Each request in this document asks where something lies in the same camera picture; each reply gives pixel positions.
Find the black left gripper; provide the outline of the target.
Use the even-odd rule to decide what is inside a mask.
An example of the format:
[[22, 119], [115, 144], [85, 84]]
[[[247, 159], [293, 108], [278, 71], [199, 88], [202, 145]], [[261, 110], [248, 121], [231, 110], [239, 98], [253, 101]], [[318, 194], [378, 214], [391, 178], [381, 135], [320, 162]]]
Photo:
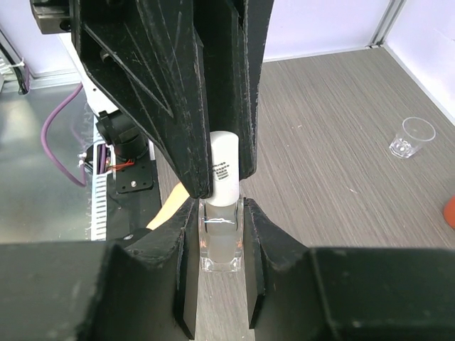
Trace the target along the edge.
[[72, 30], [70, 0], [30, 0], [31, 12], [44, 35], [69, 33]]

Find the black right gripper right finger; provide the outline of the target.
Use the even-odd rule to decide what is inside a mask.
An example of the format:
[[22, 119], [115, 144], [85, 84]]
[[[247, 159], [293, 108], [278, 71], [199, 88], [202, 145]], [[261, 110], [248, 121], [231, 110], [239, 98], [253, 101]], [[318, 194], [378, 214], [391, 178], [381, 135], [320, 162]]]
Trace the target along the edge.
[[306, 247], [244, 201], [257, 340], [453, 340], [454, 251]]

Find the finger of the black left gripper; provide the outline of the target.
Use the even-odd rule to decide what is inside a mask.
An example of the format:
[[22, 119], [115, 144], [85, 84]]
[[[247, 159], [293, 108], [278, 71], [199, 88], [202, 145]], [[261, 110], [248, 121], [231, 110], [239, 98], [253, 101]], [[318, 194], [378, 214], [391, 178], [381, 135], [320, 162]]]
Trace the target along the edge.
[[240, 179], [257, 170], [257, 113], [271, 1], [194, 1], [211, 131], [239, 138]]
[[187, 192], [213, 191], [202, 45], [191, 1], [72, 1], [87, 76], [158, 147]]

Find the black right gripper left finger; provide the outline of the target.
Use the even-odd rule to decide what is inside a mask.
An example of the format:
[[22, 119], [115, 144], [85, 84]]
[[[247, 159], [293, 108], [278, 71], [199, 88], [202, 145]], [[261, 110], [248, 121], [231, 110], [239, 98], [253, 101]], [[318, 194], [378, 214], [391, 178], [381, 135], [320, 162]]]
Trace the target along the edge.
[[2, 340], [192, 340], [198, 202], [127, 247], [1, 246]]

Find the small nail polish bottle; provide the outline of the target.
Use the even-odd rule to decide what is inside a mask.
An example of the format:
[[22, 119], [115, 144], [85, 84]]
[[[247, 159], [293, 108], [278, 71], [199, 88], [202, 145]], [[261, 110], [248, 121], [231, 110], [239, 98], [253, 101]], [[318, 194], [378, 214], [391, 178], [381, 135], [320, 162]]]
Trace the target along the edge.
[[244, 200], [216, 207], [202, 200], [198, 208], [200, 267], [204, 272], [238, 272], [242, 268]]

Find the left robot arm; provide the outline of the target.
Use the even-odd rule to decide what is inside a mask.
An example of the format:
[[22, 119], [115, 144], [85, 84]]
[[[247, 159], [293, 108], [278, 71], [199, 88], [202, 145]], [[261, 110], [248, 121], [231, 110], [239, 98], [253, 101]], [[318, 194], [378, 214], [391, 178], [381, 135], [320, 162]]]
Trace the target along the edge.
[[189, 195], [214, 191], [210, 133], [238, 136], [240, 178], [257, 169], [259, 81], [272, 1], [32, 1], [44, 34], [69, 33], [112, 108], [105, 141], [126, 161], [151, 140]]

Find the person's bare hand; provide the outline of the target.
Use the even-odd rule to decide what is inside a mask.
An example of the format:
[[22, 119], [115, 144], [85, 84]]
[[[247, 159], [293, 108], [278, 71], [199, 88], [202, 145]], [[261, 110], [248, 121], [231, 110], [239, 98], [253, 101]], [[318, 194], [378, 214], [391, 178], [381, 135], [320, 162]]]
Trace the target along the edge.
[[173, 217], [173, 215], [188, 198], [188, 192], [182, 183], [178, 183], [171, 191], [170, 195], [162, 205], [155, 218], [153, 218], [153, 220], [148, 223], [146, 228], [155, 230], [156, 228], [160, 227], [162, 224]]

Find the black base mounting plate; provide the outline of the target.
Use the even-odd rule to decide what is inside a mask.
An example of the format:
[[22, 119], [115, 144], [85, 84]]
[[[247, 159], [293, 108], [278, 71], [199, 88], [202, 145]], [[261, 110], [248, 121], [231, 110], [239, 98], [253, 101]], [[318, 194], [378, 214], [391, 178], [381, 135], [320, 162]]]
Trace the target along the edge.
[[154, 145], [133, 165], [107, 175], [106, 239], [145, 228], [161, 209]]

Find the orange ceramic mug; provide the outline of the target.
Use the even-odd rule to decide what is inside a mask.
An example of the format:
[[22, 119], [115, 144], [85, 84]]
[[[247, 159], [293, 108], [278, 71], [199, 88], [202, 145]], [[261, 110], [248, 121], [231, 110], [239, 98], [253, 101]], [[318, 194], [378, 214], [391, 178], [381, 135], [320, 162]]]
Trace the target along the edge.
[[445, 222], [455, 229], [455, 196], [452, 196], [444, 206], [443, 217]]

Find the clear plastic cup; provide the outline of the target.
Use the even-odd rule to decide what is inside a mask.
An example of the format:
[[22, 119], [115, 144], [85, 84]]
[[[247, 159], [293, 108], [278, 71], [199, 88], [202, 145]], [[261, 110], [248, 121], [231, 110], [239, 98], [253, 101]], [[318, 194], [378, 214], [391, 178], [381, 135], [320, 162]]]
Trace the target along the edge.
[[401, 159], [412, 157], [425, 144], [433, 141], [436, 130], [427, 120], [419, 117], [407, 117], [402, 121], [401, 129], [389, 145], [390, 152]]

